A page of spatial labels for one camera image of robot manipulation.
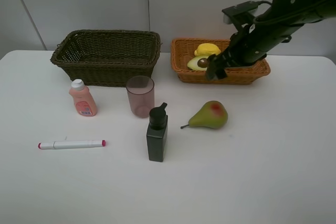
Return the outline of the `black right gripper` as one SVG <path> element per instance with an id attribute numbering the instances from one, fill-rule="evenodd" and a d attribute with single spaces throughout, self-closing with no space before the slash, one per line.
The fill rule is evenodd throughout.
<path id="1" fill-rule="evenodd" d="M 231 41 L 220 55 L 213 54 L 207 58 L 206 79 L 222 80 L 227 78 L 225 68 L 253 65 L 290 36 L 289 25 L 256 25 L 252 32 L 240 40 Z"/>

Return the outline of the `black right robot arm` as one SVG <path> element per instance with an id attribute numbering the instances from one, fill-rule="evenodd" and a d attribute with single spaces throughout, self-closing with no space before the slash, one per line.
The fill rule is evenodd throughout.
<path id="1" fill-rule="evenodd" d="M 264 1 L 249 1 L 222 10 L 225 23 L 237 32 L 223 52 L 209 56 L 207 80 L 226 78 L 227 69 L 250 67 L 278 44 L 291 41 L 305 24 L 335 17 L 335 0 L 272 0 L 263 14 L 254 16 L 261 4 Z"/>

